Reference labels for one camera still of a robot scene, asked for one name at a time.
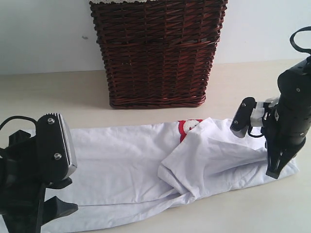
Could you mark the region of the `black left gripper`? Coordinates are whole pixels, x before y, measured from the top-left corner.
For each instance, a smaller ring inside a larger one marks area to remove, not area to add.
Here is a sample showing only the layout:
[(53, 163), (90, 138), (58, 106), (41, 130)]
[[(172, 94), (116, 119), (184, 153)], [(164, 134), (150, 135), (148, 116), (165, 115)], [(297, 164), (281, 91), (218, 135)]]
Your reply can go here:
[(42, 225), (78, 210), (77, 204), (57, 196), (44, 202), (45, 188), (36, 138), (18, 130), (9, 136), (9, 146), (0, 149), (0, 215), (8, 232), (39, 233)]

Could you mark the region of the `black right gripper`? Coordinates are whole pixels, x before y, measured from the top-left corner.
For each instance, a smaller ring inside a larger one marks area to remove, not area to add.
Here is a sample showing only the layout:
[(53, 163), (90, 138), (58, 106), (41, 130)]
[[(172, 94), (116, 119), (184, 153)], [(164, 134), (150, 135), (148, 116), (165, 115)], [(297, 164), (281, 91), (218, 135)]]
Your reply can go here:
[(282, 169), (302, 149), (311, 127), (311, 59), (281, 73), (277, 79), (278, 104), (272, 111), (276, 122), (275, 143), (267, 146), (266, 175), (278, 179)]

